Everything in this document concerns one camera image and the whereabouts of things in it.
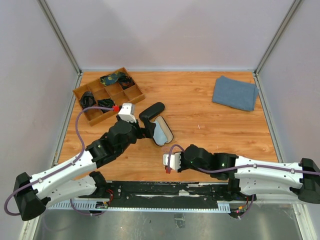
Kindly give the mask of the light blue cloth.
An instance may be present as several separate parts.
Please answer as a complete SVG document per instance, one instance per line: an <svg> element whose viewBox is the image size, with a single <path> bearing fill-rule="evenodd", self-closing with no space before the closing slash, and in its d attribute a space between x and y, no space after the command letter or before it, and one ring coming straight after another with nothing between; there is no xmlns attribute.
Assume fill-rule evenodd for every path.
<svg viewBox="0 0 320 240"><path fill-rule="evenodd" d="M167 142L167 137L161 128L159 122L157 120L154 121L156 124L155 130L154 130L154 135L153 135L153 140L156 145L158 146L163 146Z"/></svg>

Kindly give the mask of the pink clear glasses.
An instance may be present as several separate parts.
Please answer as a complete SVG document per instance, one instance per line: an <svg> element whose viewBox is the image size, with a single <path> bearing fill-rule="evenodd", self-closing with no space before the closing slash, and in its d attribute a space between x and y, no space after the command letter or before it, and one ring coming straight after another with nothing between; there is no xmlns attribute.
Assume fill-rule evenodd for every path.
<svg viewBox="0 0 320 240"><path fill-rule="evenodd" d="M161 150L162 150L163 153L169 154L169 153L171 153L173 151L173 148L170 147L170 146L164 146L164 147L162 147Z"/></svg>

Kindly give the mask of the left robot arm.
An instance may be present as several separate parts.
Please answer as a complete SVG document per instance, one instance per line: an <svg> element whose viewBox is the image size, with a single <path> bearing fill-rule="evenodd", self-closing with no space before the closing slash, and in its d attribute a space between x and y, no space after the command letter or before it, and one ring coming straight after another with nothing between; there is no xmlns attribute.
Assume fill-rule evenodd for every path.
<svg viewBox="0 0 320 240"><path fill-rule="evenodd" d="M152 139L156 126L156 123L146 123L140 127L138 122L118 119L114 126L75 157L33 176L26 172L19 174L13 188L19 211L17 215L23 221L38 217L53 202L53 197L49 195L53 190L81 174L114 161L138 139Z"/></svg>

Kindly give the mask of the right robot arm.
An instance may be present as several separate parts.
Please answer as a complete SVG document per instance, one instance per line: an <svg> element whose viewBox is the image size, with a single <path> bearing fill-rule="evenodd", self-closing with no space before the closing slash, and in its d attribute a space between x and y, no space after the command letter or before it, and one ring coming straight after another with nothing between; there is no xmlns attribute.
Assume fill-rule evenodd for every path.
<svg viewBox="0 0 320 240"><path fill-rule="evenodd" d="M210 153L194 144L177 156L179 172L191 169L227 181L226 193L232 200L252 195L287 195L305 203L320 202L320 169L310 158L264 162L231 153Z"/></svg>

